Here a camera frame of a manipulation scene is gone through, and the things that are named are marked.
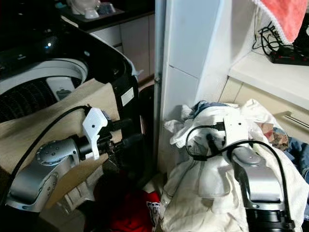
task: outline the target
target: beige cloth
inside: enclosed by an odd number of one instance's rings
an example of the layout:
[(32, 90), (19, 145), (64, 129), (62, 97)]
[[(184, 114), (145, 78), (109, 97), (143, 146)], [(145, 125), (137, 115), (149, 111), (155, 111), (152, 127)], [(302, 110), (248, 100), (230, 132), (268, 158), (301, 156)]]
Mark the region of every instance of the beige cloth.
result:
[[(35, 138), (51, 123), (56, 117), (63, 112), (78, 106), (90, 104), (104, 110), (112, 121), (119, 120), (115, 95), (111, 84), (102, 84), (94, 79), (79, 86), (64, 100), (40, 110), (29, 116), (14, 119), (0, 124), (0, 167), (11, 173), (28, 149)], [(65, 139), (73, 134), (82, 136), (82, 121), (84, 111), (77, 110), (55, 124), (49, 132), (42, 138), (39, 144), (33, 149), (28, 159), (24, 162), (22, 168), (29, 164), (33, 159), (38, 148), (51, 141)], [(122, 139), (120, 131), (113, 133), (115, 142)], [(85, 160), (79, 166), (70, 170), (62, 179), (59, 180), (51, 198), (46, 207), (51, 207), (60, 200), (66, 193), (72, 190), (87, 179), (104, 161), (107, 154), (100, 156), (100, 159)]]

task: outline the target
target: shelf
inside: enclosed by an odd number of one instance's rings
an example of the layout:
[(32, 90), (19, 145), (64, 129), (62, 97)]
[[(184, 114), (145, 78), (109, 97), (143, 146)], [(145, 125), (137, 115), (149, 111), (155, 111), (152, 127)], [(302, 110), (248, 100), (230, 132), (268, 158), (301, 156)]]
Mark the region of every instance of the shelf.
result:
[(250, 52), (228, 75), (309, 110), (309, 66), (273, 64)]

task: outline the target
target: laundry pile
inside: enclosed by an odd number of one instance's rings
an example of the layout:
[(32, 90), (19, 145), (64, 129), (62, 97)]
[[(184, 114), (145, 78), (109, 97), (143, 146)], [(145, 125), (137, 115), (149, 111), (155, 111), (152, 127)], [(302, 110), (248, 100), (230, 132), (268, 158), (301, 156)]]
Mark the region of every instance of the laundry pile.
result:
[[(248, 231), (246, 213), (239, 183), (234, 178), (232, 167), (223, 156), (204, 161), (193, 160), (184, 149), (191, 129), (201, 125), (215, 125), (224, 117), (243, 120), (248, 128), (248, 139), (272, 145), (278, 154), (287, 182), (290, 213), (295, 221), (295, 231), (301, 231), (309, 185), (309, 148), (294, 138), (289, 138), (273, 115), (256, 100), (249, 100), (242, 107), (220, 103), (199, 102), (193, 109), (183, 105), (181, 121), (165, 123), (173, 133), (172, 145), (179, 148), (182, 161), (174, 167), (164, 186), (161, 203), (166, 207), (161, 227), (165, 232), (240, 232)], [(188, 140), (189, 145), (199, 145), (210, 153), (205, 142), (207, 133), (215, 138), (216, 146), (224, 146), (225, 131), (214, 129), (195, 130)], [(253, 149), (262, 156), (278, 180), (282, 181), (278, 163), (261, 145)]]

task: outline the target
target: washing machine door opening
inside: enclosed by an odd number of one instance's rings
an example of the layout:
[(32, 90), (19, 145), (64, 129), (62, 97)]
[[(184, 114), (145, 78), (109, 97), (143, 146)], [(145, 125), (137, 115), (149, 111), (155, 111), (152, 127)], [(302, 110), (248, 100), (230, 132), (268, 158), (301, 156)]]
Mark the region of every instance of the washing machine door opening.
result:
[(77, 59), (36, 63), (0, 80), (0, 122), (44, 109), (71, 94), (87, 78), (88, 67)]

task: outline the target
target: blue fabric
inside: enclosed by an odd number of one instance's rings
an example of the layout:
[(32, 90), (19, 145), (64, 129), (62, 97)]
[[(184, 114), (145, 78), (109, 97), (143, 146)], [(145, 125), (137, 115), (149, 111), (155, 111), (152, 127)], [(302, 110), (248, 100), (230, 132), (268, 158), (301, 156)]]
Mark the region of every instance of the blue fabric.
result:
[[(289, 146), (284, 153), (293, 162), (299, 173), (309, 184), (309, 145), (296, 138), (289, 137)], [(309, 203), (307, 203), (305, 209), (304, 219), (309, 220)]]
[(193, 112), (190, 113), (189, 118), (195, 118), (199, 113), (211, 106), (228, 106), (226, 104), (217, 103), (217, 102), (208, 102), (208, 101), (200, 101), (195, 106), (193, 106)]

